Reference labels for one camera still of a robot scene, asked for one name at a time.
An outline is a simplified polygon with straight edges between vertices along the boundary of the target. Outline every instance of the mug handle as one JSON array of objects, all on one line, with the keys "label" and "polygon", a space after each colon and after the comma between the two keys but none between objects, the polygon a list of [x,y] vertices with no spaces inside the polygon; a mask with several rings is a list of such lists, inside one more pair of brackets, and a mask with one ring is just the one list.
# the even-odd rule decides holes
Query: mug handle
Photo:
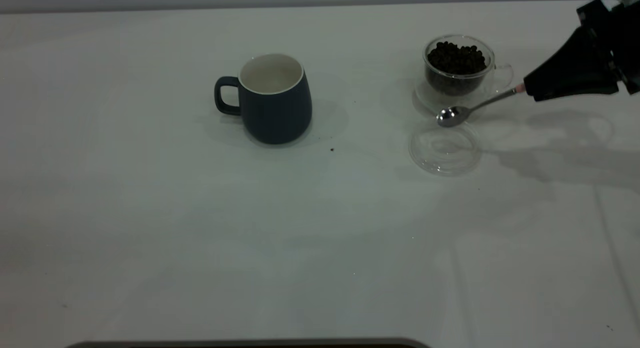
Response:
[{"label": "mug handle", "polygon": [[231,114],[232,116],[240,116],[240,107],[238,107],[237,105],[226,104],[224,101],[222,101],[222,96],[220,95],[220,88],[222,86],[238,87],[240,85],[238,78],[224,76],[217,79],[217,82],[215,83],[216,84],[213,91],[213,97],[215,100],[215,106],[217,107],[218,111],[224,114]]},{"label": "mug handle", "polygon": [[514,68],[508,64],[496,64],[493,77],[493,90],[495,93],[504,91],[514,81]]}]

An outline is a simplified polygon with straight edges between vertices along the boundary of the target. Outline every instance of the dark blue mug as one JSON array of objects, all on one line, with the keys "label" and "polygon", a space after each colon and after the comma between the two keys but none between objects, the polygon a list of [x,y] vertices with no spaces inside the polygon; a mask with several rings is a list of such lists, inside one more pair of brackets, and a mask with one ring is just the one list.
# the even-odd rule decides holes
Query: dark blue mug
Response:
[{"label": "dark blue mug", "polygon": [[[242,116],[258,141],[279,144],[300,137],[311,122],[311,93],[302,64],[285,54],[268,54],[247,62],[238,77],[220,77],[215,106],[225,114]],[[220,88],[238,88],[239,106],[222,101]]]}]

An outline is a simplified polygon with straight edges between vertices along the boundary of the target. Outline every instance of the spoon bowl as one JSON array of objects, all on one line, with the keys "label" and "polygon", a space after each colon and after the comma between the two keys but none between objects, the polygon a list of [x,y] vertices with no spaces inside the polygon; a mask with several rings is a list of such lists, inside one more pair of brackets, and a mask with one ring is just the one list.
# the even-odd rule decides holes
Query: spoon bowl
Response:
[{"label": "spoon bowl", "polygon": [[472,107],[472,108],[464,107],[463,105],[455,105],[455,106],[443,109],[438,114],[436,121],[438,122],[438,125],[441,127],[445,127],[445,128],[455,127],[457,125],[460,125],[461,123],[464,123],[464,121],[466,121],[466,119],[469,118],[469,116],[471,116],[471,114],[476,109],[485,107],[485,105],[489,105],[494,102],[498,102],[499,100],[504,100],[507,97],[511,97],[513,95],[516,95],[522,92],[526,92],[526,89],[523,83],[510,89],[509,91],[503,92],[499,95],[489,98],[489,100],[486,100],[481,104],[476,105],[475,107]]},{"label": "spoon bowl", "polygon": [[455,105],[453,107],[443,109],[438,114],[438,125],[446,128],[455,127],[466,121],[469,116],[471,116],[470,109],[463,105]]}]

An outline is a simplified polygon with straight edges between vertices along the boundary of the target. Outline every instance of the spoon handle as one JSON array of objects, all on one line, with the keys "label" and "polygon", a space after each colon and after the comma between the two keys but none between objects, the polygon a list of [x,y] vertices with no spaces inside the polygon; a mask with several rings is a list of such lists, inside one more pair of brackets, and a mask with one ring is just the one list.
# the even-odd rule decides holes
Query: spoon handle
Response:
[{"label": "spoon handle", "polygon": [[469,109],[469,111],[475,111],[476,109],[485,107],[485,105],[489,105],[492,104],[494,102],[498,102],[499,100],[504,100],[507,97],[511,97],[513,95],[517,95],[518,93],[522,93],[526,91],[524,84],[519,84],[518,86],[515,86],[514,88],[505,91],[503,93],[500,93],[499,95],[493,96],[492,98],[489,98],[489,100],[486,100],[484,102],[482,102],[479,105],[476,105],[475,107]]}]

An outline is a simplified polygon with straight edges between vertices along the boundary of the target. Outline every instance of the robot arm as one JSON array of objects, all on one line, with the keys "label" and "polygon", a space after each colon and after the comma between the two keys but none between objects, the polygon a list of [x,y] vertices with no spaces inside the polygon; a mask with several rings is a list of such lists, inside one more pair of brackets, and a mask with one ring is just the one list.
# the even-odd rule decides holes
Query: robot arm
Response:
[{"label": "robot arm", "polygon": [[581,25],[549,60],[525,77],[536,101],[580,94],[611,95],[622,81],[640,91],[640,0],[609,11],[601,0],[578,9]]}]

